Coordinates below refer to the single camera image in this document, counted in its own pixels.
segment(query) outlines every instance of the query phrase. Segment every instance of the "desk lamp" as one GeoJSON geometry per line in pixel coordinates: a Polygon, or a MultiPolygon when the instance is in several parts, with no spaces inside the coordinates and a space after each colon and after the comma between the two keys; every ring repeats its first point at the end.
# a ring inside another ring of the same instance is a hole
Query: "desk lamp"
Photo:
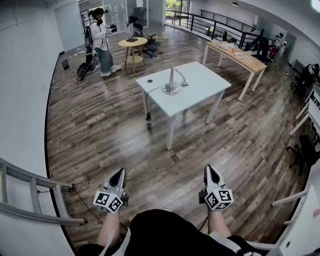
{"type": "Polygon", "coordinates": [[[187,87],[189,85],[189,83],[186,82],[186,78],[184,77],[184,75],[178,69],[172,67],[169,83],[166,83],[162,88],[163,92],[168,95],[175,95],[179,92],[179,87],[175,86],[175,83],[174,83],[174,71],[177,72],[182,77],[182,84],[181,84],[182,87],[187,87]]]}

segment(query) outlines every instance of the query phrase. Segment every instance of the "aluminum ladder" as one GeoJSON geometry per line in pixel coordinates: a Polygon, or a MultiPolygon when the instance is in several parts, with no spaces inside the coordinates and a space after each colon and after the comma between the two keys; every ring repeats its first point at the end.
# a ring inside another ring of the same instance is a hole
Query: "aluminum ladder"
{"type": "Polygon", "coordinates": [[[86,219],[72,218],[69,216],[67,212],[62,191],[70,191],[74,188],[74,185],[69,183],[60,183],[50,178],[42,177],[40,175],[21,169],[13,164],[10,164],[2,158],[0,158],[0,175],[2,191],[2,202],[0,202],[0,212],[9,214],[11,216],[21,217],[24,219],[51,224],[59,224],[62,226],[78,226],[87,222],[86,219]],[[11,176],[18,180],[29,183],[34,212],[19,209],[9,205],[7,191],[7,176],[11,176]],[[54,200],[56,202],[60,217],[42,214],[37,186],[48,188],[53,191],[54,200]]]}

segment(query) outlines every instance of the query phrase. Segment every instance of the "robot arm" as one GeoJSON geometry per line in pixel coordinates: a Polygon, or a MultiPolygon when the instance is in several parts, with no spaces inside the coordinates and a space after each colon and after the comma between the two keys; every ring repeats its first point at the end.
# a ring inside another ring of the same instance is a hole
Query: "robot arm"
{"type": "Polygon", "coordinates": [[[227,188],[221,173],[212,165],[204,168],[205,189],[199,193],[199,203],[207,204],[211,211],[227,209],[234,198],[231,189],[227,188]]]}
{"type": "Polygon", "coordinates": [[[97,191],[93,204],[105,213],[116,213],[122,205],[128,206],[129,196],[125,193],[127,173],[120,169],[108,176],[103,191],[97,191]]]}

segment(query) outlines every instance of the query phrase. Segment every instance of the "window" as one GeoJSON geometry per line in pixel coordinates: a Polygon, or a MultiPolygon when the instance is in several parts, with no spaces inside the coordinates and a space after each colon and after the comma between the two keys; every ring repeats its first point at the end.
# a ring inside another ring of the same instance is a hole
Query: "window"
{"type": "Polygon", "coordinates": [[[189,13],[190,1],[166,0],[166,9],[176,12],[189,13]]]}

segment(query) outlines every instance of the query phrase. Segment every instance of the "woman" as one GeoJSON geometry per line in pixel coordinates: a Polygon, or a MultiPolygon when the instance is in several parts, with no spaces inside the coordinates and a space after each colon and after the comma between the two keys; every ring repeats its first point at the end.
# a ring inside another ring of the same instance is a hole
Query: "woman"
{"type": "Polygon", "coordinates": [[[100,62],[100,77],[108,77],[111,73],[121,69],[121,65],[114,65],[114,60],[111,55],[110,49],[108,49],[108,42],[106,36],[106,27],[103,24],[102,17],[105,11],[102,8],[97,8],[94,11],[90,11],[90,14],[94,18],[94,22],[90,25],[91,36],[93,39],[93,49],[98,54],[100,62]]]}

